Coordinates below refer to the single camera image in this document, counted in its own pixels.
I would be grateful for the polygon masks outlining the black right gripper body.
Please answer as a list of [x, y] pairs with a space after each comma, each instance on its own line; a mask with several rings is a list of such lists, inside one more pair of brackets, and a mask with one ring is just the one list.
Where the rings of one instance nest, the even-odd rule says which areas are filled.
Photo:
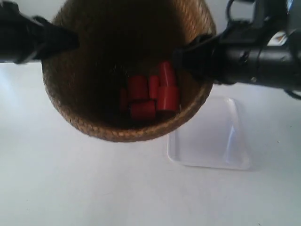
[[259, 30], [233, 30], [211, 37], [206, 77], [226, 85], [259, 84], [260, 36]]

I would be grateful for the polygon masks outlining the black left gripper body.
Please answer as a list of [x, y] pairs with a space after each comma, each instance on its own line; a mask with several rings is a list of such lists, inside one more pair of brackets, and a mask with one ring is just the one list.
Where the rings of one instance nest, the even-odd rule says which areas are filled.
[[42, 24], [23, 15], [15, 2], [0, 2], [0, 62], [25, 64], [42, 49]]

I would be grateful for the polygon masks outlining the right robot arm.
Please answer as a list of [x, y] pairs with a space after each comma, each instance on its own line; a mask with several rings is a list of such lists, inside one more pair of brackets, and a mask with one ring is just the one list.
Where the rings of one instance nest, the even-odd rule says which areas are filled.
[[251, 21], [228, 20], [218, 35], [198, 35], [173, 52], [175, 68], [196, 80], [301, 89], [301, 3], [298, 0], [255, 0]]

